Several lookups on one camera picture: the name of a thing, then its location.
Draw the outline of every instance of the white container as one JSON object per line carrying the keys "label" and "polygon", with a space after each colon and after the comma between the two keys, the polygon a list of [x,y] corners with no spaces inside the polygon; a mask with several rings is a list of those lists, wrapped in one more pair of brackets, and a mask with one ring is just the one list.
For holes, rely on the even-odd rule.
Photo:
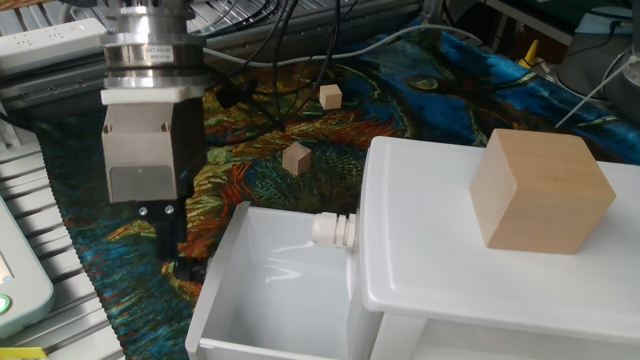
{"label": "white container", "polygon": [[238,207],[191,360],[640,359],[640,167],[576,255],[488,249],[468,187],[484,149],[376,138],[353,252],[312,215]]}

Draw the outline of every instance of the white plastic tray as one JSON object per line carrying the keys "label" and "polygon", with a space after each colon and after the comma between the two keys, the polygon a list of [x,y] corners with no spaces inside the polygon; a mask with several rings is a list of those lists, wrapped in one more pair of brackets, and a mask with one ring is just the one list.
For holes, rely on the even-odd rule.
{"label": "white plastic tray", "polygon": [[313,245],[312,222],[238,206],[194,312],[190,359],[347,358],[347,255]]}

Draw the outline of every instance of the sticker label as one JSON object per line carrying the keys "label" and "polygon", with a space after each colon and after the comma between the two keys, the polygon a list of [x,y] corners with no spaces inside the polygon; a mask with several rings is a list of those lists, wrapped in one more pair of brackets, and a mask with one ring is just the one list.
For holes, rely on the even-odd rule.
{"label": "sticker label", "polygon": [[147,59],[153,62],[173,62],[173,47],[171,45],[147,46]]}

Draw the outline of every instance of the white lid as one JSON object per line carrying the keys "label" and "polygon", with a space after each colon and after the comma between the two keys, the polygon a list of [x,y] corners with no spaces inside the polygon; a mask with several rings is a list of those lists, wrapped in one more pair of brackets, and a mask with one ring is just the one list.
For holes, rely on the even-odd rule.
{"label": "white lid", "polygon": [[373,140],[358,230],[365,306],[640,343],[640,167],[600,163],[617,198],[576,255],[495,250],[468,191],[483,153]]}

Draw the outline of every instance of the yellow object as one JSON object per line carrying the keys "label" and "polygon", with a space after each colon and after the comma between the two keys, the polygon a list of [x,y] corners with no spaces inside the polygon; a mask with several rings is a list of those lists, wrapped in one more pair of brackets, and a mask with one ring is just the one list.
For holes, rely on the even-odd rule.
{"label": "yellow object", "polygon": [[534,40],[533,44],[531,44],[531,47],[529,48],[529,51],[527,52],[527,56],[525,56],[524,59],[520,60],[518,65],[522,66],[525,69],[531,70],[530,65],[533,65],[533,62],[536,60],[537,52],[538,52],[538,40]]}
{"label": "yellow object", "polygon": [[46,358],[42,348],[0,348],[0,360]]}

